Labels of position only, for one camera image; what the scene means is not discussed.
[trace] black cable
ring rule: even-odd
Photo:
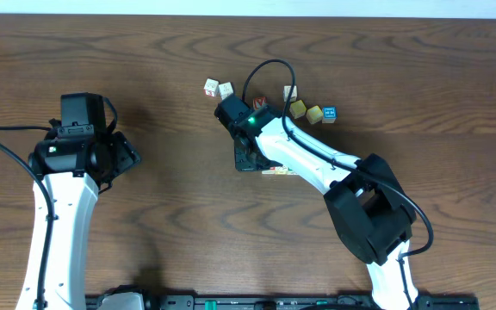
[[[331,164],[332,166],[336,166],[336,167],[338,167],[340,169],[344,169],[346,171],[349,171],[350,173],[356,174],[356,175],[362,177],[363,179],[366,179],[366,180],[368,180],[368,181],[370,181],[372,183],[376,183],[377,185],[380,185],[383,188],[389,189],[390,191],[394,192],[396,195],[398,195],[403,200],[405,200],[414,209],[414,211],[418,214],[418,216],[420,216],[420,218],[424,222],[424,224],[426,226],[426,230],[428,232],[428,241],[426,242],[426,244],[424,246],[422,246],[421,248],[417,249],[417,250],[409,251],[409,252],[406,252],[406,253],[400,253],[400,255],[398,256],[398,262],[400,262],[401,278],[403,280],[403,286],[404,286],[404,290],[405,290],[405,295],[406,295],[406,297],[407,297],[407,299],[409,301],[409,305],[411,306],[411,309],[412,309],[411,297],[409,295],[408,288],[407,288],[407,285],[406,285],[405,270],[403,269],[403,263],[404,263],[403,258],[404,257],[412,256],[412,255],[417,255],[417,254],[423,253],[423,252],[427,251],[428,249],[430,249],[430,247],[431,247],[431,245],[432,245],[432,243],[434,241],[434,232],[433,232],[433,229],[431,227],[431,223],[428,220],[428,217],[426,216],[426,214],[424,213],[424,211],[422,211],[422,209],[413,200],[411,200],[411,198],[409,198],[404,193],[401,193],[399,190],[397,190],[393,185],[389,184],[387,181],[382,180],[379,177],[374,177],[373,175],[370,175],[369,173],[366,173],[364,171],[361,171],[361,170],[358,170],[358,169],[355,169],[355,168],[351,168],[348,165],[339,163],[334,158],[328,158],[326,155],[323,155],[320,152],[315,151],[313,148],[311,148],[310,146],[306,145],[304,142],[302,142],[298,138],[296,138],[296,136],[294,135],[294,133],[286,125],[286,115],[287,115],[287,112],[290,109],[290,98],[292,97],[292,93],[293,93],[294,87],[296,85],[296,76],[295,76],[294,68],[287,61],[282,60],[282,59],[270,59],[270,60],[264,61],[262,64],[260,64],[259,66],[257,66],[256,69],[254,69],[250,73],[250,75],[248,76],[248,78],[246,79],[245,87],[244,87],[244,89],[242,91],[242,101],[243,102],[245,101],[246,90],[248,89],[248,83],[250,82],[251,77],[261,67],[263,67],[264,65],[267,65],[269,63],[275,63],[275,62],[276,63],[281,63],[281,64],[287,66],[288,69],[290,70],[290,74],[292,75],[292,84],[290,85],[290,92],[288,93],[288,96],[286,98],[286,102],[284,104],[284,110],[282,111],[282,128],[284,129],[284,132],[286,133],[286,135],[293,142],[295,142],[298,146],[300,146],[304,150],[312,153],[314,156],[316,156],[316,157],[318,157],[318,158],[326,161],[327,163]]]
[[[367,307],[367,306],[355,306],[355,305],[339,305],[339,304],[321,304],[321,305],[313,305],[309,307],[303,307],[300,310],[376,310],[376,308]]]
[[[111,134],[116,129],[116,125],[118,125],[118,112],[116,112],[116,109],[114,108],[112,103],[110,103],[110,100],[107,97],[104,97],[103,101],[112,110],[112,114],[114,115],[114,119],[112,120],[112,122],[110,122],[110,124],[107,127],[107,133]]]
[[[45,234],[45,241],[43,243],[43,252],[41,253],[41,261],[40,261],[40,274],[38,276],[38,290],[37,290],[37,308],[44,308],[44,299],[43,292],[45,291],[45,273],[47,269],[47,259],[49,256],[49,245],[51,244],[51,234],[53,232],[53,220],[54,220],[54,209],[53,203],[51,202],[51,198],[49,197],[49,193],[47,189],[43,185],[43,183],[36,177],[32,169],[24,162],[18,155],[14,154],[10,149],[5,147],[0,143],[0,150],[5,154],[9,155],[9,157],[13,158],[24,170],[34,179],[34,182],[40,187],[41,193],[45,198],[45,202],[47,204],[47,230]]]
[[[0,126],[0,130],[45,130],[51,131],[50,127],[42,126]]]

